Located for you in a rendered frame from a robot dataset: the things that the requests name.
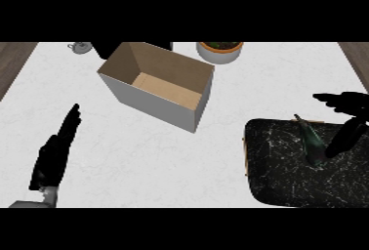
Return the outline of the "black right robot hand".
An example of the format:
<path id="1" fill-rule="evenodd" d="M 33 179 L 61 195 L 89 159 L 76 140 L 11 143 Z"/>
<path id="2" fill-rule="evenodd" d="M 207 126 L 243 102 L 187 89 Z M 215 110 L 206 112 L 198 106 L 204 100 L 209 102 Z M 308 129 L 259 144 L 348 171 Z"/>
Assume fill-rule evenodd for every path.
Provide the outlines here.
<path id="1" fill-rule="evenodd" d="M 345 113 L 352 118 L 345 122 L 327 148 L 327 157 L 334 158 L 350 151 L 361 137 L 369 131 L 369 94 L 342 92 L 337 94 L 315 94 L 314 98 L 327 103 L 336 113 Z"/>

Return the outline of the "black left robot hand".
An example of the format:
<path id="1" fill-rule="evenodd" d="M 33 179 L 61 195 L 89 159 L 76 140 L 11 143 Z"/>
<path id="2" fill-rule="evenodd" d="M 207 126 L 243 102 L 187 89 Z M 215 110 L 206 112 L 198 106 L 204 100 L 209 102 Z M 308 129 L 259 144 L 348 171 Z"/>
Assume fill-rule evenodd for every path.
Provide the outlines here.
<path id="1" fill-rule="evenodd" d="M 74 104 L 64 119 L 60 132 L 51 136 L 39 150 L 32 172 L 30 190 L 60 187 L 69 164 L 70 148 L 82 124 L 80 105 Z"/>

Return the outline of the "dark green eggplant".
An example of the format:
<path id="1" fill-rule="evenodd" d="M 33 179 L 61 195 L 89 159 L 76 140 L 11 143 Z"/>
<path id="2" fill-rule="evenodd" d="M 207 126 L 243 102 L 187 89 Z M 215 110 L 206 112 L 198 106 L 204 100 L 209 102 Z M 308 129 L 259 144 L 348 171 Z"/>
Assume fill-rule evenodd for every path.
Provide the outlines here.
<path id="1" fill-rule="evenodd" d="M 324 167 L 328 163 L 325 143 L 317 134 L 311 123 L 300 117 L 299 114 L 296 114 L 294 117 L 300 126 L 300 136 L 306 160 L 314 167 Z"/>

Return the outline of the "black marbled tray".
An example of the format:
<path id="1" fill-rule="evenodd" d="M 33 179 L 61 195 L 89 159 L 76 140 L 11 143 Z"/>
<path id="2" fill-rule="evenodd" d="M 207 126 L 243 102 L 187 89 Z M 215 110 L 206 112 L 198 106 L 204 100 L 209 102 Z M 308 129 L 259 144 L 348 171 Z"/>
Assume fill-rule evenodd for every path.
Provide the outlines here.
<path id="1" fill-rule="evenodd" d="M 299 123 L 253 119 L 244 130 L 249 182 L 265 204 L 369 208 L 369 132 L 353 149 L 315 167 L 306 160 Z"/>

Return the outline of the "open cardboard box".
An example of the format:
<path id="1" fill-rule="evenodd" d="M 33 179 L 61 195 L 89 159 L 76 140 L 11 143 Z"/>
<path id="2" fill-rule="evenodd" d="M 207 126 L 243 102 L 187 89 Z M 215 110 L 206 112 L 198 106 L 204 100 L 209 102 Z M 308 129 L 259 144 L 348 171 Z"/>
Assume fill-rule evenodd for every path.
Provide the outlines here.
<path id="1" fill-rule="evenodd" d="M 128 42 L 98 74 L 120 103 L 195 133 L 215 71 L 206 62 L 145 42 Z"/>

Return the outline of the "small grey kettle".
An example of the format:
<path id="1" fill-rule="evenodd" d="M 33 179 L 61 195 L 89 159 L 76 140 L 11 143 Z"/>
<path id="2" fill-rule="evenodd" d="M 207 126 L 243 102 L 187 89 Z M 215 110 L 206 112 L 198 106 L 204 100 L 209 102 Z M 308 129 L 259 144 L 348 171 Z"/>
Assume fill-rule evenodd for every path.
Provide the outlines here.
<path id="1" fill-rule="evenodd" d="M 82 55 L 92 50 L 94 44 L 91 42 L 76 42 L 74 44 L 69 45 L 69 48 L 76 54 Z"/>

